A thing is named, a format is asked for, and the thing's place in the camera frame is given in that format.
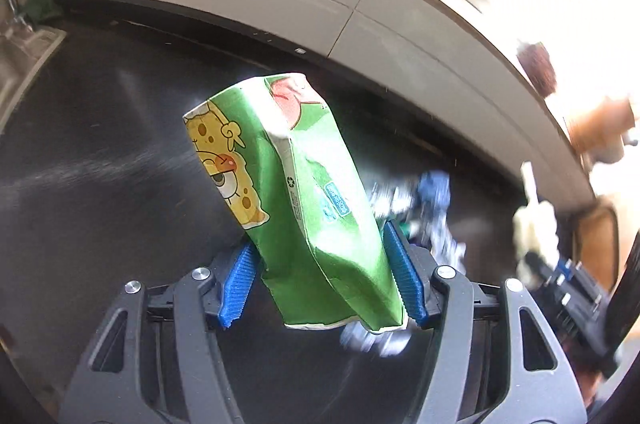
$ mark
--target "floor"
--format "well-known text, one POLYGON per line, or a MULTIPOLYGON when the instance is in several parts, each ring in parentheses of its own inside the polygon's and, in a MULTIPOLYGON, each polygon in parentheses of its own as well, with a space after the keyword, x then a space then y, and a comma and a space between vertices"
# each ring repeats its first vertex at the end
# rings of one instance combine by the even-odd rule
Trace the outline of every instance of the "floor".
MULTIPOLYGON (((86 11, 67 11, 53 26, 68 35, 0 138, 0 322, 20 364, 60 396, 124 282, 173 282, 241 234, 182 114, 243 78, 300 68, 277 49, 263 64, 86 11), (206 189, 210 195, 199 194, 206 189)), ((513 274, 516 188, 434 147, 428 130, 418 139, 394 124, 374 108, 384 100, 300 67, 332 108, 366 188, 449 171, 449 225, 466 242, 468 276, 498 282, 513 274)), ((257 282, 245 317, 219 337, 245 420, 401 423, 428 337, 380 359, 343 351, 338 333, 284 329, 257 282)))

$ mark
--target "yellow cartoon character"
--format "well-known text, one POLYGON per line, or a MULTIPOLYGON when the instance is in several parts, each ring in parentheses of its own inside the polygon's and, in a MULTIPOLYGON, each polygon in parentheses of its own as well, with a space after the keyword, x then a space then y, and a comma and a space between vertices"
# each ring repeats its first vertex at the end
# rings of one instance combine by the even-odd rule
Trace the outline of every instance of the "yellow cartoon character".
POLYGON ((234 150, 235 144, 244 147, 238 123, 229 122, 210 100, 185 115, 184 123, 198 157, 242 227, 251 229, 268 221, 246 162, 234 150))

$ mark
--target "black object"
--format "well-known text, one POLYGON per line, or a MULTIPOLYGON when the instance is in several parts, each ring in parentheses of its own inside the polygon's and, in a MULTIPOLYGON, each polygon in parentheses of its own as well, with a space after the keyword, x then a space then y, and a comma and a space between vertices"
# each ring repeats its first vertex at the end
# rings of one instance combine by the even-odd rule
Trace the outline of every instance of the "black object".
MULTIPOLYGON (((474 320, 493 325, 493 342, 486 349, 495 357, 485 368, 478 411, 464 422, 586 422, 571 367, 520 282, 508 280, 501 288, 474 284, 451 267, 437 267, 430 253, 410 245, 396 226, 391 228, 415 260, 431 310, 424 327, 434 330, 423 398, 413 415, 417 422, 458 422, 468 383, 474 320)), ((144 288, 120 292, 82 356, 60 422, 241 424, 215 337, 220 304, 209 300, 219 280, 196 269, 161 292, 144 288), (180 415, 172 413, 168 404, 161 331, 154 330, 168 321, 175 326, 185 409, 180 415)))
POLYGON ((569 260, 552 270, 533 252, 525 261, 543 281, 536 301, 556 334, 571 340, 572 358, 583 368, 613 375, 616 351, 640 316, 640 233, 611 297, 580 264, 569 260))

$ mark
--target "blue plastic wrapper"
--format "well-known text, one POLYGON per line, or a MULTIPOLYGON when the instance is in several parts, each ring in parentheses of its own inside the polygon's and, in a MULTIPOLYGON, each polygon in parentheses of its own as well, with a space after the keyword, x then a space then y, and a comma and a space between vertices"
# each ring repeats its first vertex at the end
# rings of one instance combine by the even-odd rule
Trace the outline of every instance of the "blue plastic wrapper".
POLYGON ((447 209, 451 201, 449 175, 444 171, 423 173, 418 184, 420 219, 412 236, 418 245, 431 249, 438 265, 450 265, 466 274, 463 264, 466 245, 453 239, 447 227, 447 209))

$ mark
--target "blue gripper pad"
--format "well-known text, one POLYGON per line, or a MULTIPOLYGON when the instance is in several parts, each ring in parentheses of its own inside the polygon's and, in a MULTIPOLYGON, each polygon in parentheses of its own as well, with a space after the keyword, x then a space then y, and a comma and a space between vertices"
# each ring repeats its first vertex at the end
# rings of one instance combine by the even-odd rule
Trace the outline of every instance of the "blue gripper pad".
POLYGON ((402 296, 404 308, 409 317, 418 323, 418 326, 423 326, 429 317, 424 302, 424 285, 406 253, 401 237, 396 233, 391 222, 385 223, 383 227, 382 243, 391 272, 402 296))
POLYGON ((254 243, 247 242, 239 252, 222 259, 227 263, 216 264, 214 272, 221 287, 218 321, 223 328, 229 328, 242 315, 254 283, 259 255, 254 243))

